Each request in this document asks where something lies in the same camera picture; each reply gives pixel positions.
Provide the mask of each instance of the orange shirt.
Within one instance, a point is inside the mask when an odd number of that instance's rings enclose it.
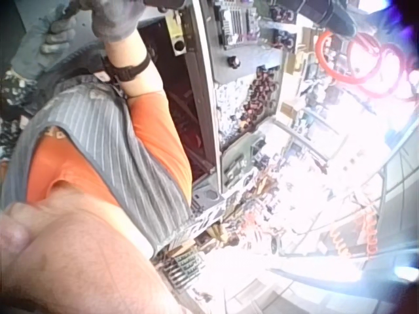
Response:
[[[145,148],[168,170],[191,202],[192,173],[180,138],[169,112],[164,93],[140,96],[130,107],[132,124]],[[66,181],[83,192],[119,206],[101,177],[58,128],[52,127],[34,153],[29,182],[28,202],[48,197],[51,188]]]

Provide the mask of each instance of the gray glove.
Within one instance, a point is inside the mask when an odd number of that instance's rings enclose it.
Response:
[[[11,61],[12,69],[17,74],[25,79],[36,80],[70,47],[69,43],[75,36],[76,21],[74,17],[60,20],[64,9],[64,5],[59,5],[26,33]]]
[[[92,29],[105,42],[121,41],[131,35],[144,12],[142,0],[79,0],[82,10],[92,10]]]

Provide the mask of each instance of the wristwatch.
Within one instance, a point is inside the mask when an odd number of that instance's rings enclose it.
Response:
[[[103,58],[105,72],[111,77],[116,78],[120,82],[129,82],[134,80],[137,75],[142,73],[150,64],[151,58],[147,53],[144,61],[139,65],[130,65],[128,67],[115,67],[108,57]]]

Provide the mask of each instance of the orange sleeve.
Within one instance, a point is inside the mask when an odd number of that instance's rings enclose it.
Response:
[[[191,203],[192,171],[169,111],[166,95],[146,94],[131,104],[134,132],[147,150],[169,171]]]

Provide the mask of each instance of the hand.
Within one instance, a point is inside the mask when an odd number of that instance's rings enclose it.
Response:
[[[92,10],[92,29],[105,42],[121,41],[131,35],[144,12],[142,0],[79,0],[82,10]]]
[[[40,19],[24,36],[12,68],[24,79],[36,80],[46,69],[53,66],[62,53],[70,47],[75,36],[75,18],[61,20],[64,5]]]

